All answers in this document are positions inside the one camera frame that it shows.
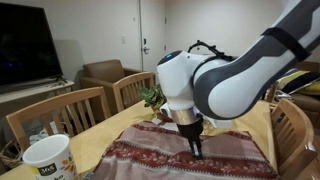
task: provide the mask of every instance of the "wall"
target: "wall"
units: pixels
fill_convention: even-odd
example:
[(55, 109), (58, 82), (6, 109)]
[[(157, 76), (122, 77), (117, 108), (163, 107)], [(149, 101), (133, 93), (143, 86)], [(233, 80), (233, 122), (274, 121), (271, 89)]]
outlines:
[[(228, 55), (241, 55), (281, 14), (278, 0), (169, 0), (168, 52), (185, 50), (201, 40)], [(207, 48), (192, 53), (210, 53)]]
[(138, 0), (0, 0), (46, 10), (64, 77), (75, 81), (82, 65), (120, 59), (141, 69)]

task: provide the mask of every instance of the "door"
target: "door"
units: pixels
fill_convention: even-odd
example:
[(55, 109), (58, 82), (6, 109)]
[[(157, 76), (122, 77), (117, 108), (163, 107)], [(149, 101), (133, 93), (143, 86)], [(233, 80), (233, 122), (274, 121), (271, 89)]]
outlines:
[(157, 73), (157, 64), (166, 54), (165, 0), (139, 0), (139, 2), (142, 68), (144, 71)]

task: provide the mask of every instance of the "green plant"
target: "green plant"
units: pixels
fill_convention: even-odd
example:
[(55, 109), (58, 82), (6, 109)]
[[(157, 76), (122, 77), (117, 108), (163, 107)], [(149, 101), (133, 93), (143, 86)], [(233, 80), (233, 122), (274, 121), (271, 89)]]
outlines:
[(151, 88), (141, 88), (140, 97), (145, 101), (144, 107), (151, 106), (154, 111), (167, 102), (159, 84)]

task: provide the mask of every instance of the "mug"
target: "mug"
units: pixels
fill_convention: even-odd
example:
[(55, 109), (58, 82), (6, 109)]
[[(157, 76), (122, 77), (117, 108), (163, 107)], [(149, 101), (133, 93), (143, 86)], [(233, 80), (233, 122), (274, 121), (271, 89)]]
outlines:
[(70, 139), (55, 134), (31, 145), (22, 156), (36, 180), (77, 180)]

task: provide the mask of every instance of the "television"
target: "television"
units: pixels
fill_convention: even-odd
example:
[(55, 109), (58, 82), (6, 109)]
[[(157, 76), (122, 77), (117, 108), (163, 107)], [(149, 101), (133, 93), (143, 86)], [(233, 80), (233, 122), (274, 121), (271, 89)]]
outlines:
[(0, 3), (0, 87), (62, 75), (44, 9)]

